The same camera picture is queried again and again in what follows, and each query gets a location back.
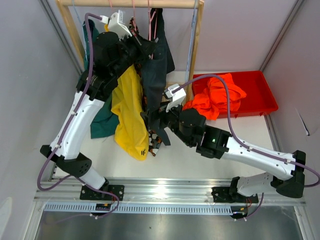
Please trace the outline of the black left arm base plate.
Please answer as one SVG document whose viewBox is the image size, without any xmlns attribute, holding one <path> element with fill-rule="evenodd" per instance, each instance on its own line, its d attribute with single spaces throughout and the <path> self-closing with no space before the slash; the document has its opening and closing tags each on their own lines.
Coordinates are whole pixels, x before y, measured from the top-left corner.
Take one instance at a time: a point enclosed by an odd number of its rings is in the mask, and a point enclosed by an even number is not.
<svg viewBox="0 0 320 240">
<path fill-rule="evenodd" d="M 122 201 L 125 193 L 125 186 L 105 184 L 99 190 L 114 194 L 115 196 L 118 197 L 119 201 Z M 115 201 L 116 200 L 114 196 L 94 191 L 86 185 L 82 186 L 79 199 L 86 200 L 86 201 Z"/>
</svg>

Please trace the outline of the dark navy shorts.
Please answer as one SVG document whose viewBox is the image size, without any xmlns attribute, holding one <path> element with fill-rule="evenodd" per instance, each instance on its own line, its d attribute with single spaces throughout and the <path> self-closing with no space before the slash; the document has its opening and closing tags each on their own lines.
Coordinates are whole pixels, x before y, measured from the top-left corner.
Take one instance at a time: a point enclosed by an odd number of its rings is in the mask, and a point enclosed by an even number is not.
<svg viewBox="0 0 320 240">
<path fill-rule="evenodd" d="M 162 8 L 157 8 L 156 16 L 157 21 L 155 18 L 152 21 L 152 31 L 156 30 L 157 48 L 153 57 L 142 66 L 142 85 L 147 97 L 147 113 L 161 107 L 163 92 L 167 84 L 167 74 L 175 70 L 174 60 L 166 38 Z M 162 139 L 164 145 L 171 144 L 164 129 L 157 130 L 155 133 Z"/>
</svg>

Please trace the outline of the pink wire hanger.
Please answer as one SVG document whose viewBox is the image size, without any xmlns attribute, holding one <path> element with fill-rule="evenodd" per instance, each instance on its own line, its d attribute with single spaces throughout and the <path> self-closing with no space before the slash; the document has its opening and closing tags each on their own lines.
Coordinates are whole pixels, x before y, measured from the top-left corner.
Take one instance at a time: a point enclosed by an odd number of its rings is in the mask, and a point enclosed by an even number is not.
<svg viewBox="0 0 320 240">
<path fill-rule="evenodd" d="M 154 29 L 152 31 L 152 21 L 155 19 L 154 28 L 157 28 L 157 12 L 158 9 L 156 8 L 153 13 L 151 13 L 151 6 L 150 6 L 150 0 L 147 1 L 147 8 L 148 8 L 148 40 L 156 40 L 156 30 Z"/>
</svg>

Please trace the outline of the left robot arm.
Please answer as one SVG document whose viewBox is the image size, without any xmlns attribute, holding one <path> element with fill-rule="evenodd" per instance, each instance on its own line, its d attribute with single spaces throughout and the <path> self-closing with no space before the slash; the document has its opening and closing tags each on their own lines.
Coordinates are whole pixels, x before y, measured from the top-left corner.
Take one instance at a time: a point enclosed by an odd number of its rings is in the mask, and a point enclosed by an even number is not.
<svg viewBox="0 0 320 240">
<path fill-rule="evenodd" d="M 97 200 L 108 196 L 107 180 L 80 152 L 87 130 L 95 116 L 118 86 L 119 77 L 133 64 L 142 64 L 155 51 L 157 43 L 131 31 L 123 39 L 115 32 L 100 33 L 95 40 L 88 36 L 89 63 L 77 83 L 72 107 L 57 137 L 43 145 L 40 153 L 91 187 Z"/>
</svg>

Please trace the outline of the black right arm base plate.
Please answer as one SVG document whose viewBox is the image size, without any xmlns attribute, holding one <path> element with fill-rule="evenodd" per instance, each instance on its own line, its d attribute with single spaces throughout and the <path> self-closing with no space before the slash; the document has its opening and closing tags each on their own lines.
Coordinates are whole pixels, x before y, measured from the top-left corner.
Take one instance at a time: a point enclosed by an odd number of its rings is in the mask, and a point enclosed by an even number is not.
<svg viewBox="0 0 320 240">
<path fill-rule="evenodd" d="M 211 195 L 215 203 L 254 203 L 259 202 L 257 195 L 244 196 L 238 189 L 229 186 L 216 186 L 211 188 Z"/>
</svg>

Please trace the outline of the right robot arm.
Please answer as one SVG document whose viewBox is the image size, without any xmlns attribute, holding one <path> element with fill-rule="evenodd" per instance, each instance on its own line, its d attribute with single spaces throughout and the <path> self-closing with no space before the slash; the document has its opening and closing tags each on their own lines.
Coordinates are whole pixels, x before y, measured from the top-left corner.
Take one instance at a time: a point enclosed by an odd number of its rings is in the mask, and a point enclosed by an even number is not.
<svg viewBox="0 0 320 240">
<path fill-rule="evenodd" d="M 146 119 L 165 145 L 170 144 L 164 130 L 169 128 L 186 146 L 195 147 L 196 152 L 205 158 L 236 161 L 264 171 L 249 177 L 232 178 L 224 195 L 213 189 L 215 200 L 235 203 L 255 194 L 272 192 L 294 199 L 303 196 L 306 162 L 303 151 L 283 153 L 237 140 L 233 133 L 206 125 L 206 118 L 194 108 L 183 110 L 178 106 L 166 110 L 162 106 L 147 113 Z"/>
</svg>

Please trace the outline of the light blue wire hanger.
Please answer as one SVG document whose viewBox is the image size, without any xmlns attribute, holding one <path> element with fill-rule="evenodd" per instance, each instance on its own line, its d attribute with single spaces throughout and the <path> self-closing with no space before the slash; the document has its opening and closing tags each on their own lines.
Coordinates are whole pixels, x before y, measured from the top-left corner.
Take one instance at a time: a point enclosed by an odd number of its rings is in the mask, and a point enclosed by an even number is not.
<svg viewBox="0 0 320 240">
<path fill-rule="evenodd" d="M 193 52 L 193 45 L 194 45 L 195 32 L 196 32 L 196 19 L 197 19 L 196 11 L 197 11 L 198 3 L 199 1 L 196 0 L 194 2 L 194 7 L 193 7 L 193 14 L 192 14 L 192 21 L 191 21 L 191 35 L 190 35 L 190 41 L 189 41 L 189 49 L 188 49 L 185 79 L 184 79 L 185 82 L 189 81 L 189 74 L 191 69 L 192 52 Z"/>
</svg>

